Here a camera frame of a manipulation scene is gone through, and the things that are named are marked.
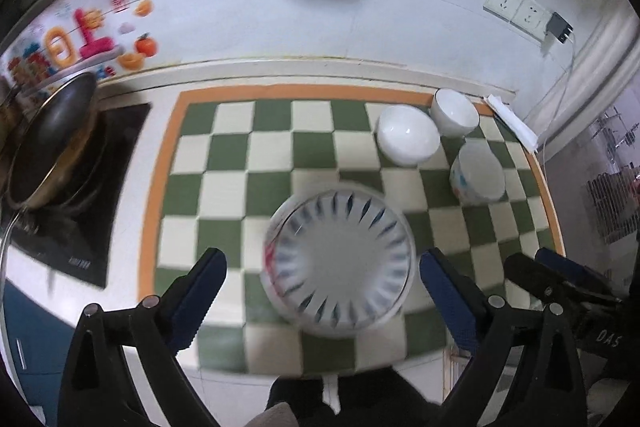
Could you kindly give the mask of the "white bowl black rim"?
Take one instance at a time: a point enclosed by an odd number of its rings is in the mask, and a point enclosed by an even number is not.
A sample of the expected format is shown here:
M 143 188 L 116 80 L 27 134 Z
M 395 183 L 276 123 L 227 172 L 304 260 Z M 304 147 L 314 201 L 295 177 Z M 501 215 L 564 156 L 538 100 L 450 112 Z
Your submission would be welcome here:
M 475 106 L 462 93 L 438 89 L 434 94 L 431 117 L 440 134 L 446 138 L 463 138 L 480 124 Z

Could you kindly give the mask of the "dotted colourful bowl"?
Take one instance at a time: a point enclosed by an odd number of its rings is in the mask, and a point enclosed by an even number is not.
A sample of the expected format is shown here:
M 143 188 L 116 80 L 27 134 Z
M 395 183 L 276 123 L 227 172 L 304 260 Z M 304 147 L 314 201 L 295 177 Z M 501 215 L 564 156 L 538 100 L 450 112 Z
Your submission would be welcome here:
M 462 145 L 451 165 L 449 183 L 462 206 L 493 204 L 506 193 L 500 161 L 488 144 L 480 141 Z

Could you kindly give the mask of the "blue cabinet front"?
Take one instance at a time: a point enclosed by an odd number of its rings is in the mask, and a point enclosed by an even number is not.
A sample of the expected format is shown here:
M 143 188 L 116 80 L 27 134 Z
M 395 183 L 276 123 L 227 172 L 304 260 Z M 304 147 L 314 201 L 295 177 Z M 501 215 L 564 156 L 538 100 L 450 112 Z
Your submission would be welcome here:
M 58 395 L 74 329 L 41 308 L 11 282 L 4 288 L 4 321 L 14 367 L 29 405 L 58 425 Z

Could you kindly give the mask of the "black induction cooktop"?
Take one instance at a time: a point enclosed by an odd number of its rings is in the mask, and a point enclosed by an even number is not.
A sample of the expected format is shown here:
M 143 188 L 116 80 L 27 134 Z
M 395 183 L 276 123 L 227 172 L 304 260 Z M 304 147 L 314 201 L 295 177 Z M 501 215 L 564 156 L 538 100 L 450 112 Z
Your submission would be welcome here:
M 55 271 L 105 287 L 122 184 L 150 110 L 149 103 L 102 110 L 70 182 L 18 222 L 11 245 Z

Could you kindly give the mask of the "white rolled cloth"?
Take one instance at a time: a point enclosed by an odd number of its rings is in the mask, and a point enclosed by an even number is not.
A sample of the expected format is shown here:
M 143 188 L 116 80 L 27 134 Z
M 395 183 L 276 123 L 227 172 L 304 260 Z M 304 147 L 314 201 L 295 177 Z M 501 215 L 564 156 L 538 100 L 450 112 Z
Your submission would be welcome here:
M 537 152 L 538 135 L 520 117 L 516 116 L 513 110 L 506 103 L 503 103 L 501 98 L 491 94 L 485 96 L 484 102 L 506 124 L 506 127 L 515 134 L 528 153 Z

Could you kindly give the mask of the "plain white bowl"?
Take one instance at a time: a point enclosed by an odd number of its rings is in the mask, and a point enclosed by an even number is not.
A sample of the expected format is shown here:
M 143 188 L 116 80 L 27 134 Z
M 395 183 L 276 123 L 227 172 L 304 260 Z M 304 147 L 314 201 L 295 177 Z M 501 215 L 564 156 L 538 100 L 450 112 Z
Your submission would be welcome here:
M 400 167 L 416 167 L 435 155 L 440 134 L 432 118 L 414 106 L 386 107 L 376 123 L 376 142 L 382 153 Z

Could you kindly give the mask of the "green checkered orange-edged mat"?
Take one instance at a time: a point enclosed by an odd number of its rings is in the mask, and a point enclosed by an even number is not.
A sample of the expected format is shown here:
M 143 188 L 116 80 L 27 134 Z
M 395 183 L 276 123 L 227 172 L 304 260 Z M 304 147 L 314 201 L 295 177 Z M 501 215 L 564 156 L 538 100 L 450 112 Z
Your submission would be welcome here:
M 559 225 L 531 158 L 480 110 L 506 179 L 499 202 L 462 206 L 442 140 L 416 167 L 378 149 L 386 107 L 427 94 L 337 86 L 250 86 L 179 96 L 146 206 L 141 295 L 160 294 L 209 247 L 227 276 L 182 361 L 210 371 L 300 375 L 359 371 L 427 355 L 448 341 L 416 265 L 428 248 L 488 294 L 525 307 L 503 275 L 521 251 L 560 249 Z

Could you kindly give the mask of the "metal frying pan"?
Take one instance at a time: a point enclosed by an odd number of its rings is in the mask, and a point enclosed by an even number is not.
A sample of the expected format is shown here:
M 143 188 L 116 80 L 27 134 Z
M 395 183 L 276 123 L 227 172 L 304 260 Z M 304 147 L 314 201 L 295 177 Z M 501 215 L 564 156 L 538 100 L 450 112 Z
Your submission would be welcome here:
M 17 144 L 1 196 L 1 280 L 12 237 L 21 251 L 47 260 L 75 227 L 52 200 L 70 184 L 98 120 L 98 80 L 82 72 L 43 102 Z

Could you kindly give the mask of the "grey plug adapter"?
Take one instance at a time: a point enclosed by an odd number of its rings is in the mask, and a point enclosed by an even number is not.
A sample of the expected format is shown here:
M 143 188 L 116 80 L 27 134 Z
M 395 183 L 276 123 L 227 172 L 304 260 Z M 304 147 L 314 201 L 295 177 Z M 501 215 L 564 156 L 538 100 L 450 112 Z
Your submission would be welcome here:
M 558 40 L 559 43 L 566 43 L 572 33 L 573 26 L 558 12 L 553 12 L 547 22 L 546 34 Z

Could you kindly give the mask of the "white double wall socket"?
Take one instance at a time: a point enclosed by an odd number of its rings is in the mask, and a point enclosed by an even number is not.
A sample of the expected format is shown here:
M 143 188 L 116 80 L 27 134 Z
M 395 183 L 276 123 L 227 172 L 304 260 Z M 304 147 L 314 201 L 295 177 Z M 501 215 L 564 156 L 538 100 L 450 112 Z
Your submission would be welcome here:
M 551 12 L 535 0 L 485 0 L 483 9 L 543 42 Z

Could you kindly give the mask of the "colourful wall sticker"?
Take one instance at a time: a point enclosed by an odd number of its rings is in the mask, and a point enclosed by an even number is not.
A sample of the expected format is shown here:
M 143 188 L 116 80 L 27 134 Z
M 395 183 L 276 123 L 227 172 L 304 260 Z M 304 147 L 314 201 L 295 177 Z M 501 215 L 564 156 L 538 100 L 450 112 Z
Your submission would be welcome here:
M 99 80 L 139 72 L 160 52 L 154 12 L 152 0 L 56 0 L 1 55 L 1 74 L 52 92 L 83 69 Z

